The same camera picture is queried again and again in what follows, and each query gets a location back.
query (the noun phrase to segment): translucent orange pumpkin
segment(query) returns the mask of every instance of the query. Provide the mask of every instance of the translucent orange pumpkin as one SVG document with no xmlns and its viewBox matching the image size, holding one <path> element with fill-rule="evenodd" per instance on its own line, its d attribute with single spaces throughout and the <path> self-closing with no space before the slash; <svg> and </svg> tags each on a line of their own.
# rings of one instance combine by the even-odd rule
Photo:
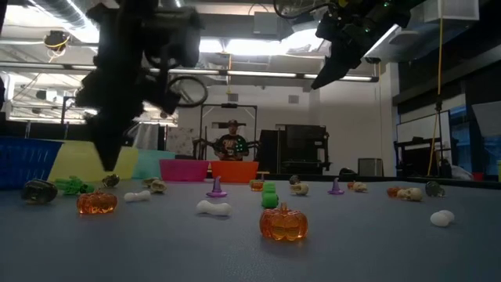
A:
<svg viewBox="0 0 501 282">
<path fill-rule="evenodd" d="M 263 237 L 275 240 L 298 240 L 306 237 L 308 220 L 300 211 L 291 211 L 286 203 L 264 210 L 259 221 Z"/>
<path fill-rule="evenodd" d="M 111 193 L 96 191 L 83 193 L 78 197 L 77 208 L 81 214 L 102 214 L 113 212 L 117 207 L 117 197 Z"/>
</svg>

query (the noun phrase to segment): gray table surface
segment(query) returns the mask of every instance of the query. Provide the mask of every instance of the gray table surface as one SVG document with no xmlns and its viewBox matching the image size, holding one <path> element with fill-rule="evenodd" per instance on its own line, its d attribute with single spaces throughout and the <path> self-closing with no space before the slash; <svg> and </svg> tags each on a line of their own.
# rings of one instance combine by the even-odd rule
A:
<svg viewBox="0 0 501 282">
<path fill-rule="evenodd" d="M 19 191 L 0 192 L 0 281 L 501 281 L 501 191 L 446 187 L 446 198 L 389 199 L 395 184 L 369 193 L 327 194 L 311 182 L 307 197 L 277 182 L 281 201 L 308 216 L 308 238 L 261 237 L 261 194 L 223 185 L 231 217 L 197 215 L 210 183 L 169 183 L 150 202 L 124 203 L 141 191 L 127 181 L 113 191 L 117 210 L 79 215 L 76 197 L 26 205 Z M 448 209 L 456 223 L 430 224 Z"/>
</svg>

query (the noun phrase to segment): person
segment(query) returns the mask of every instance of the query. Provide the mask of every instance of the person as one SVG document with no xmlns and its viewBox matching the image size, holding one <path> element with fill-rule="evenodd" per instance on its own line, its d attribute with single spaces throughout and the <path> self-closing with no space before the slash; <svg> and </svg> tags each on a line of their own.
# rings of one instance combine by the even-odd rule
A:
<svg viewBox="0 0 501 282">
<path fill-rule="evenodd" d="M 242 161 L 243 157 L 249 155 L 247 141 L 242 136 L 236 134 L 238 122 L 228 121 L 229 134 L 221 136 L 214 144 L 214 153 L 221 161 Z"/>
</svg>

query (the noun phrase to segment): small toy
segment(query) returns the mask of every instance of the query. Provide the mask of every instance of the small toy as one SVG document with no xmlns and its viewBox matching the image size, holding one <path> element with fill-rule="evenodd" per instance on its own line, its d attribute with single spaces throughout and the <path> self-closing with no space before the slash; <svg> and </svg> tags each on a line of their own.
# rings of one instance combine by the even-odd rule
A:
<svg viewBox="0 0 501 282">
<path fill-rule="evenodd" d="M 423 200 L 423 193 L 419 188 L 402 189 L 397 192 L 397 198 L 406 201 L 421 201 Z"/>
<path fill-rule="evenodd" d="M 456 218 L 453 213 L 447 210 L 441 210 L 439 211 L 440 213 L 444 214 L 447 216 L 447 219 L 449 219 L 449 222 L 454 222 L 454 219 Z"/>
<path fill-rule="evenodd" d="M 290 192 L 296 193 L 299 196 L 305 196 L 309 191 L 309 187 L 306 183 L 298 183 L 290 186 Z"/>
<path fill-rule="evenodd" d="M 70 176 L 70 179 L 56 179 L 54 184 L 57 189 L 64 191 L 65 195 L 94 192 L 93 185 L 85 184 L 77 176 Z"/>
<path fill-rule="evenodd" d="M 261 206 L 263 208 L 276 208 L 279 197 L 276 195 L 275 183 L 265 183 L 261 192 Z"/>
<path fill-rule="evenodd" d="M 263 191 L 263 184 L 265 184 L 265 175 L 261 174 L 261 180 L 251 180 L 249 182 L 250 190 L 261 192 Z"/>
<path fill-rule="evenodd" d="M 153 183 L 153 181 L 155 181 L 155 180 L 160 180 L 160 179 L 158 177 L 150 177 L 148 179 L 143 179 L 142 185 L 145 186 L 146 188 L 150 188 L 151 183 Z"/>
<path fill-rule="evenodd" d="M 401 187 L 398 187 L 398 186 L 395 186 L 395 187 L 390 187 L 386 190 L 386 193 L 388 194 L 388 196 L 390 198 L 396 198 L 397 197 L 397 194 L 400 190 L 402 190 L 403 188 Z"/>
<path fill-rule="evenodd" d="M 150 184 L 150 190 L 152 193 L 163 193 L 167 189 L 167 184 L 161 180 L 154 180 Z"/>
<path fill-rule="evenodd" d="M 56 195 L 57 188 L 54 184 L 39 179 L 28 181 L 21 191 L 21 199 L 28 204 L 47 204 L 54 200 Z"/>
<path fill-rule="evenodd" d="M 426 185 L 424 186 L 424 192 L 426 192 L 426 195 L 428 195 L 429 197 L 445 196 L 444 188 L 440 187 L 440 184 L 435 181 L 429 181 L 428 183 L 426 183 Z"/>
<path fill-rule="evenodd" d="M 115 187 L 118 183 L 120 182 L 120 177 L 116 174 L 108 175 L 107 177 L 103 178 L 103 184 L 105 187 Z"/>
<path fill-rule="evenodd" d="M 216 177 L 214 180 L 214 185 L 212 186 L 212 191 L 207 192 L 207 195 L 209 197 L 226 197 L 228 193 L 223 192 L 221 190 L 221 184 L 219 183 L 219 180 L 221 179 L 221 176 Z"/>
<path fill-rule="evenodd" d="M 229 216 L 232 212 L 232 206 L 226 203 L 211 204 L 208 201 L 203 200 L 196 205 L 196 212 L 207 213 L 209 215 Z"/>
<path fill-rule="evenodd" d="M 299 184 L 301 183 L 301 180 L 299 179 L 299 176 L 297 175 L 292 175 L 289 179 L 289 184 L 294 185 L 294 184 Z"/>
<path fill-rule="evenodd" d="M 450 223 L 447 215 L 441 212 L 435 212 L 433 215 L 431 215 L 430 221 L 431 223 L 439 227 L 447 227 Z"/>
<path fill-rule="evenodd" d="M 359 193 L 367 193 L 367 185 L 365 183 L 353 183 L 353 190 Z"/>
<path fill-rule="evenodd" d="M 355 184 L 355 181 L 348 183 L 348 190 L 353 190 L 353 184 Z"/>
<path fill-rule="evenodd" d="M 81 214 L 105 214 L 113 212 L 117 207 L 117 197 L 111 193 L 97 190 L 93 193 L 83 193 L 78 197 L 77 208 Z"/>
<path fill-rule="evenodd" d="M 126 193 L 124 195 L 124 200 L 126 202 L 149 201 L 150 199 L 151 199 L 151 193 L 148 190 L 144 190 L 141 193 Z"/>
<path fill-rule="evenodd" d="M 342 195 L 344 191 L 339 188 L 339 182 L 337 181 L 337 177 L 334 178 L 334 182 L 332 183 L 332 189 L 327 191 L 327 193 L 331 195 Z"/>
<path fill-rule="evenodd" d="M 300 211 L 291 211 L 286 203 L 282 203 L 280 208 L 263 211 L 259 228 L 263 237 L 299 240 L 308 233 L 308 220 Z"/>
</svg>

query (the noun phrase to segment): toy skull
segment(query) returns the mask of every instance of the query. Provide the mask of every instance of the toy skull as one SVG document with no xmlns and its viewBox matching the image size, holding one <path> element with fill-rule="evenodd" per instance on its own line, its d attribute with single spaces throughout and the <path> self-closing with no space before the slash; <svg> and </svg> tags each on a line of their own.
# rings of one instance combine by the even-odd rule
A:
<svg viewBox="0 0 501 282">
<path fill-rule="evenodd" d="M 306 195 L 309 191 L 308 185 L 305 183 L 298 183 L 290 186 L 290 191 L 296 193 L 296 195 Z"/>
<path fill-rule="evenodd" d="M 167 189 L 167 184 L 161 180 L 155 180 L 150 185 L 151 192 L 163 193 Z"/>
<path fill-rule="evenodd" d="M 143 186 L 147 186 L 148 188 L 151 187 L 151 183 L 153 183 L 153 181 L 155 180 L 159 180 L 158 177 L 151 177 L 151 178 L 148 178 L 148 179 L 143 179 L 142 180 L 142 185 Z"/>
<path fill-rule="evenodd" d="M 353 190 L 355 192 L 366 193 L 367 185 L 365 183 L 353 183 Z"/>
<path fill-rule="evenodd" d="M 397 197 L 407 201 L 421 201 L 423 199 L 423 193 L 419 188 L 408 188 L 400 190 L 397 193 Z"/>
</svg>

